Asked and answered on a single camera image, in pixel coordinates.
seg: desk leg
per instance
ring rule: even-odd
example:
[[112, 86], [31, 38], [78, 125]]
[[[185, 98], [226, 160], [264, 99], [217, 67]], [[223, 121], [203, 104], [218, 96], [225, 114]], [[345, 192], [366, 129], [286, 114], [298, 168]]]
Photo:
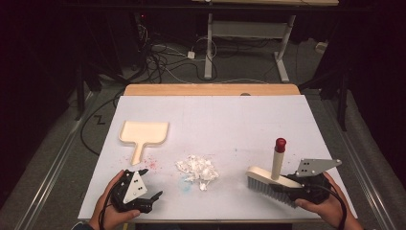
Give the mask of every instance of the desk leg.
[[275, 61], [277, 62], [278, 71], [281, 76], [281, 80], [284, 83], [289, 82], [289, 77], [287, 76], [286, 69], [284, 68], [283, 64], [283, 54], [287, 46], [287, 42], [289, 41], [290, 33], [292, 32], [293, 23], [295, 22], [296, 15], [291, 15], [289, 17], [289, 21], [286, 24], [286, 28], [284, 29], [284, 34], [282, 38], [282, 45], [279, 52], [275, 52]]
[[206, 80], [210, 80], [212, 78], [212, 61], [213, 61], [213, 53], [212, 53], [212, 38], [213, 38], [213, 14], [209, 13], [209, 20], [207, 23], [207, 50], [206, 50], [206, 61], [204, 67], [204, 78]]

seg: white table surface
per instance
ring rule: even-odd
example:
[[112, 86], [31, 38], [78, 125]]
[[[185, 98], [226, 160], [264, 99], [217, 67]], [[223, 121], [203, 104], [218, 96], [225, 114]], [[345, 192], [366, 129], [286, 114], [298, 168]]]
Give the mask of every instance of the white table surface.
[[[120, 141], [124, 121], [169, 122], [166, 141], [144, 149], [131, 166], [134, 147]], [[331, 159], [305, 96], [122, 96], [79, 219], [90, 219], [97, 199], [119, 170], [149, 169], [148, 196], [164, 193], [149, 214], [134, 221], [295, 222], [320, 219], [248, 189], [249, 166], [271, 171], [275, 140], [286, 140], [281, 174], [294, 173], [302, 158]], [[219, 178], [208, 191], [185, 182], [175, 162], [189, 155], [212, 161]], [[328, 171], [352, 203], [336, 169]]]

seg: hand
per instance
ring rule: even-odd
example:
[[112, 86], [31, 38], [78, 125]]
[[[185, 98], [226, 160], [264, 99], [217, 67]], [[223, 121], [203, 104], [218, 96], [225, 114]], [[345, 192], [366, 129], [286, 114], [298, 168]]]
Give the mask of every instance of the hand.
[[[114, 178], [108, 183], [107, 187], [104, 190], [104, 193], [98, 199], [96, 203], [95, 211], [93, 212], [92, 218], [89, 220], [89, 225], [92, 226], [95, 230], [100, 230], [99, 227], [99, 214], [102, 211], [104, 206], [104, 202], [107, 198], [108, 192], [110, 192], [111, 188], [114, 184], [120, 180], [120, 177], [124, 174], [124, 171], [120, 171]], [[128, 212], [119, 213], [116, 209], [111, 205], [110, 200], [108, 200], [107, 207], [104, 213], [104, 229], [110, 230], [114, 229], [121, 223], [134, 219], [140, 216], [140, 211], [138, 210], [130, 210]]]
[[[340, 187], [335, 183], [334, 179], [327, 172], [324, 172], [324, 175], [328, 179], [329, 183], [335, 188], [338, 196], [340, 196], [343, 199], [344, 203], [346, 204], [347, 219], [344, 229], [351, 230], [363, 229], [361, 224], [358, 222], [353, 213], [350, 211], [349, 203], [347, 202], [347, 199], [344, 196], [343, 191], [341, 191]], [[296, 199], [295, 203], [299, 207], [309, 212], [318, 214], [325, 222], [327, 222], [328, 224], [330, 224], [335, 228], [339, 226], [340, 221], [343, 217], [343, 210], [341, 208], [340, 201], [338, 201], [338, 199], [333, 195], [330, 195], [327, 200], [318, 205], [305, 199]]]

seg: shredded paper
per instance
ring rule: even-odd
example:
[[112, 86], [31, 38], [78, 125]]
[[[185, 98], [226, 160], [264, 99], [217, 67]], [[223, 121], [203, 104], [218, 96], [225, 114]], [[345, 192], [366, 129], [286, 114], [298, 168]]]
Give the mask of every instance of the shredded paper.
[[212, 162], [205, 158], [190, 155], [188, 160], [176, 162], [179, 171], [187, 173], [189, 177], [185, 181], [199, 181], [201, 191], [206, 191], [207, 186], [212, 180], [218, 178], [218, 172], [215, 170]]

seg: table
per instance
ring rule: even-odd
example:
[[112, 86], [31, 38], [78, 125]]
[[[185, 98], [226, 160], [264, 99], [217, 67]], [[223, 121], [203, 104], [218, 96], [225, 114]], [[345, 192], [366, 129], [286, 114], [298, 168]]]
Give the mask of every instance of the table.
[[[118, 138], [127, 120], [169, 121], [165, 143], [145, 149], [144, 160], [135, 166], [129, 164], [133, 147]], [[131, 84], [119, 101], [79, 219], [90, 219], [99, 194], [118, 170], [148, 168], [143, 178], [148, 190], [164, 194], [136, 222], [320, 221], [315, 214], [247, 188], [245, 171], [251, 165], [269, 169], [279, 135], [288, 143], [282, 174], [293, 173], [304, 156], [330, 157], [305, 97], [294, 85]], [[174, 165], [190, 154], [209, 157], [218, 168], [220, 177], [208, 191], [185, 182]], [[336, 169], [329, 173], [347, 195]]]
[[[316, 6], [328, 7], [337, 6], [338, 0], [214, 0], [210, 4], [228, 3], [228, 4], [258, 4], [258, 5], [287, 5], [287, 6]], [[289, 41], [290, 33], [293, 29], [296, 15], [290, 15], [285, 23], [265, 23], [265, 22], [245, 22], [245, 21], [218, 21], [213, 20], [213, 14], [209, 13], [208, 31], [207, 31], [207, 51], [205, 62], [204, 78], [212, 78], [213, 67], [213, 36], [227, 37], [257, 37], [257, 38], [280, 38], [281, 47], [274, 53], [275, 61], [280, 73], [282, 82], [289, 82], [286, 69], [283, 64], [283, 55]]]

